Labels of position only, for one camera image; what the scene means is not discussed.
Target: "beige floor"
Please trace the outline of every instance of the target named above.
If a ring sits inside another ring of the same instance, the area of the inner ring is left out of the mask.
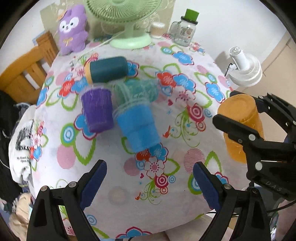
[[[291,40],[264,71],[262,80],[242,92],[252,95],[275,94],[296,106],[296,44]],[[265,139],[282,142],[286,133],[267,114],[260,114],[263,122]]]

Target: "table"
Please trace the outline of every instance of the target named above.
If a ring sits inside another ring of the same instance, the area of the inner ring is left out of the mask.
[[[229,157],[222,132],[212,124],[231,90],[201,46],[181,47],[168,35],[139,50],[97,47],[102,41],[95,39],[81,53],[58,56],[48,73],[33,126],[35,193],[43,185],[60,188],[78,181],[103,159],[108,172],[85,214],[100,238],[127,238],[179,226],[210,210],[192,174],[196,161],[222,183],[247,186],[246,165]],[[151,109],[161,142],[140,153],[133,153],[117,124],[103,133],[90,132],[82,111],[85,64],[115,56],[128,60],[127,79],[159,82]],[[158,164],[156,173],[148,171],[153,164]],[[65,208],[60,210],[73,235]]]

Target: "orange container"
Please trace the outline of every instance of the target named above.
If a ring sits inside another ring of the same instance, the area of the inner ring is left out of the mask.
[[[251,96],[240,94],[228,98],[218,108],[218,114],[255,129],[264,138],[262,122],[259,118],[255,100]],[[224,139],[231,158],[246,163],[246,154],[242,149],[242,145],[230,140],[226,133],[224,133]]]

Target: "purple plush toy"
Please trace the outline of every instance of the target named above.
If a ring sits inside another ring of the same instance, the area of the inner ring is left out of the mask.
[[[80,52],[85,48],[89,34],[85,31],[86,14],[82,4],[65,12],[59,22],[59,46],[61,54]]]

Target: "fan stand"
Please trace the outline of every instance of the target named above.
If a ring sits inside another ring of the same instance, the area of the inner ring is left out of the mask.
[[[134,24],[126,24],[123,34],[115,37],[110,45],[119,49],[140,49],[151,44],[152,39],[144,30],[134,30]]]

